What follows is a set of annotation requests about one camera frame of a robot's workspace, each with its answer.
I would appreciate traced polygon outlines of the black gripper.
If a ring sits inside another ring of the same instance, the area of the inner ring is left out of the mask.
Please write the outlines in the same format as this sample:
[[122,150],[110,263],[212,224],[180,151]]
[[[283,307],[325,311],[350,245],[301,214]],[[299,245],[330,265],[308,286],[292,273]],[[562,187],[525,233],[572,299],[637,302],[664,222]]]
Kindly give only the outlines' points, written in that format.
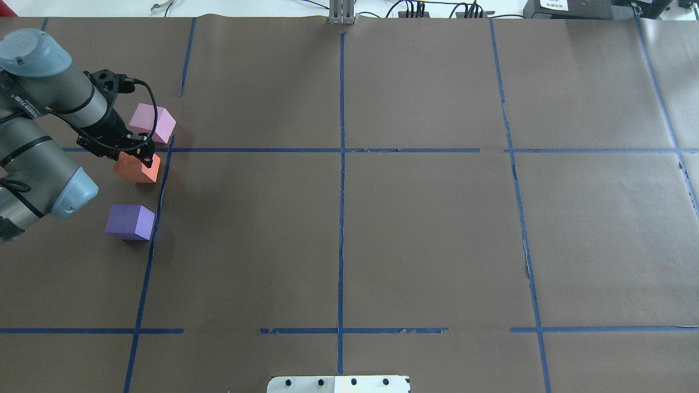
[[122,169],[150,169],[155,145],[148,133],[132,134],[115,109],[91,126],[83,127],[76,143],[97,157],[118,159]]

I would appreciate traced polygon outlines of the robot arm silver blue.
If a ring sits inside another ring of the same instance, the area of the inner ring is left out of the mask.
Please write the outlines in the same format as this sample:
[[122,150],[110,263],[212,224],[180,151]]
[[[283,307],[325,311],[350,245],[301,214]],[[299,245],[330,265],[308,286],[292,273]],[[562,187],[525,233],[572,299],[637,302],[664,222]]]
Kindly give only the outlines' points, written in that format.
[[39,124],[53,115],[77,144],[112,160],[127,154],[150,168],[155,131],[135,134],[114,108],[146,83],[103,69],[81,70],[46,32],[16,29],[1,43],[1,237],[8,243],[45,216],[65,219],[98,194],[86,171]]

